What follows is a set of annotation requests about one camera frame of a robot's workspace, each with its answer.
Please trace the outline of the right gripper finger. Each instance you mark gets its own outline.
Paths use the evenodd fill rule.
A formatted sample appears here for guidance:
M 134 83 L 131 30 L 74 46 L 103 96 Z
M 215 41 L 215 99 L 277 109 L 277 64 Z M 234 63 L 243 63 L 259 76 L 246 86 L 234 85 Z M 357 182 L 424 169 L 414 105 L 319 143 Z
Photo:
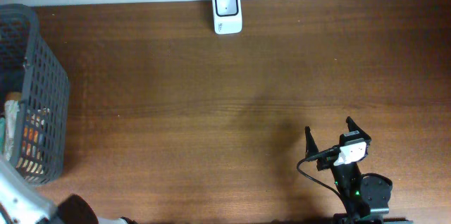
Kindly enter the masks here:
M 311 134 L 311 129 L 309 126 L 306 126 L 305 129 L 305 137 L 306 137 L 306 151 L 305 158 L 310 158 L 319 153 L 319 149 L 314 141 L 314 138 Z
M 371 137 L 365 133 L 365 131 L 363 131 L 354 121 L 353 119 L 348 116 L 346 118 L 346 123 L 347 123 L 347 127 L 348 130 L 350 132 L 356 132 L 355 136 L 359 136 L 361 138 L 363 138 L 364 140 L 371 140 Z

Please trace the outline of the orange tissue pack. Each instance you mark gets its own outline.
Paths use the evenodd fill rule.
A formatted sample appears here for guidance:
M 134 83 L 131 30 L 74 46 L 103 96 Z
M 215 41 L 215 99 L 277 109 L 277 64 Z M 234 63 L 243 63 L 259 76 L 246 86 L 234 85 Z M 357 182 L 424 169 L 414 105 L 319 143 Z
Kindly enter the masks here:
M 22 153 L 40 159 L 42 158 L 41 147 L 43 146 L 43 135 L 36 129 L 26 126 L 23 133 Z

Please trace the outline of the white cream tube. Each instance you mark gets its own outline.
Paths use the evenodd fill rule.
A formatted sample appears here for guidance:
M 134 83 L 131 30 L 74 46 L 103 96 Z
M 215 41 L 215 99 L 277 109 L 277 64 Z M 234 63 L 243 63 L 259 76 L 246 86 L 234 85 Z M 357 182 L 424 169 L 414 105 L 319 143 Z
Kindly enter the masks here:
M 4 145 L 4 156 L 9 160 L 12 156 L 14 145 L 14 134 L 16 130 L 17 115 L 20 110 L 19 101 L 22 94 L 20 92 L 10 92 L 6 95 L 5 119 L 6 119 L 6 139 Z

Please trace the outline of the teal snack packet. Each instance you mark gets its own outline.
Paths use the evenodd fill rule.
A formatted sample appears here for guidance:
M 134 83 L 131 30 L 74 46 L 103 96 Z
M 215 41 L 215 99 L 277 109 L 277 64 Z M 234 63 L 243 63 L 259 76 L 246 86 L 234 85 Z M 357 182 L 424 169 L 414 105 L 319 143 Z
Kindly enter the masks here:
M 6 141 L 6 119 L 0 117 L 0 153 L 4 152 L 4 145 Z

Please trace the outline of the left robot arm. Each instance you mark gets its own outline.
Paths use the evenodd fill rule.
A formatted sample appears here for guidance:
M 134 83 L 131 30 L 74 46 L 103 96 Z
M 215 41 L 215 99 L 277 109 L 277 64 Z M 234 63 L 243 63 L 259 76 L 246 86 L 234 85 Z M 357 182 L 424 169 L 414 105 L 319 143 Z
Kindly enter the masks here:
M 96 215 L 80 196 L 72 194 L 60 204 L 42 196 L 17 170 L 1 157 L 1 222 L 46 224 L 137 224 L 126 217 Z

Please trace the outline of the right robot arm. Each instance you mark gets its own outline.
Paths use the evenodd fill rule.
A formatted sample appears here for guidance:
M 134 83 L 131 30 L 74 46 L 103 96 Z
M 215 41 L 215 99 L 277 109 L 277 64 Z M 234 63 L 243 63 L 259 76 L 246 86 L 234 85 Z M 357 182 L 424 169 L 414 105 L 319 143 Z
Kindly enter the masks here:
M 348 132 L 339 136 L 339 143 L 319 150 L 311 133 L 304 129 L 306 139 L 305 157 L 297 165 L 297 171 L 307 179 L 333 192 L 345 208 L 344 213 L 336 213 L 333 223 L 411 223 L 406 218 L 386 218 L 393 190 L 391 179 L 377 173 L 362 173 L 358 162 L 368 156 L 371 137 L 350 117 L 346 118 Z M 330 170 L 334 187 L 308 175 L 301 169 L 306 162 L 316 162 L 319 171 Z

